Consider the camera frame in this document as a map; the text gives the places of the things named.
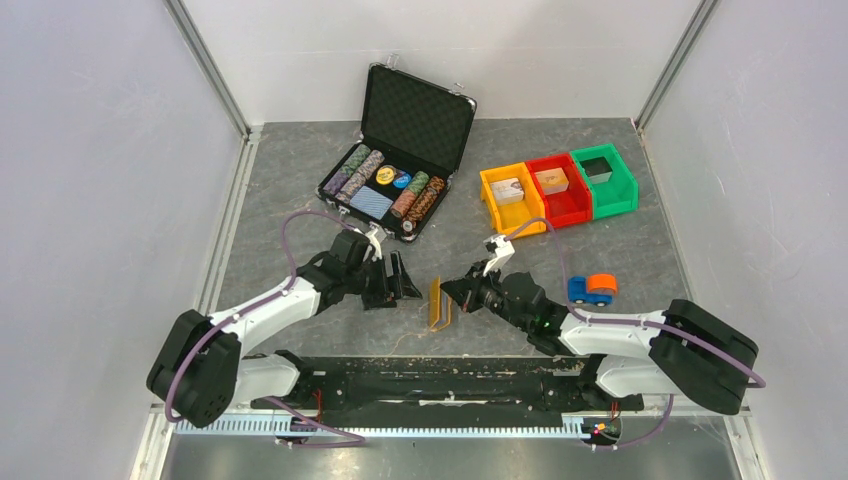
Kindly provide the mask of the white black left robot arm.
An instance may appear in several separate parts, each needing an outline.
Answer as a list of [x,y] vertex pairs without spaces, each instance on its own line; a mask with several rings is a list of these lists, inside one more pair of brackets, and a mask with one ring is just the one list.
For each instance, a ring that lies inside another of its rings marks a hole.
[[419,299],[399,251],[383,254],[370,233],[344,230],[270,290],[238,306],[175,320],[146,378],[172,422],[206,427],[233,406],[265,397],[290,407],[314,394],[313,367],[291,352],[253,354],[275,334],[357,296],[365,310]]

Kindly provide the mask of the orange leather card holder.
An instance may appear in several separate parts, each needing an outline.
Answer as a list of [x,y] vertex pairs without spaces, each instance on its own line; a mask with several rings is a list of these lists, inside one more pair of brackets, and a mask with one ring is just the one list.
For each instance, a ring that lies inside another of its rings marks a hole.
[[453,322],[452,299],[443,290],[442,281],[437,276],[430,285],[428,303],[428,329],[431,332],[439,332],[450,326]]

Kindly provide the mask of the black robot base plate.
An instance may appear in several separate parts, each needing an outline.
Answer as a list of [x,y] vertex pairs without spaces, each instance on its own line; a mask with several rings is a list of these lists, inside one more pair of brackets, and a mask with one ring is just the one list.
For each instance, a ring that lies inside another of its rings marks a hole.
[[594,382],[592,358],[305,357],[282,401],[333,427],[553,427],[564,414],[641,411]]

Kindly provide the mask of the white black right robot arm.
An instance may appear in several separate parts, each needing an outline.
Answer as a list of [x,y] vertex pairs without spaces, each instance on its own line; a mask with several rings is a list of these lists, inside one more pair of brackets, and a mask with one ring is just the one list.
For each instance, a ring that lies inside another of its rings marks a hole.
[[545,355],[589,357],[577,392],[591,408],[631,395],[682,395],[736,415],[746,392],[764,385],[754,372],[758,345],[690,300],[641,314],[598,314],[549,299],[528,272],[503,276],[484,262],[440,288],[465,312],[486,309],[505,320]]

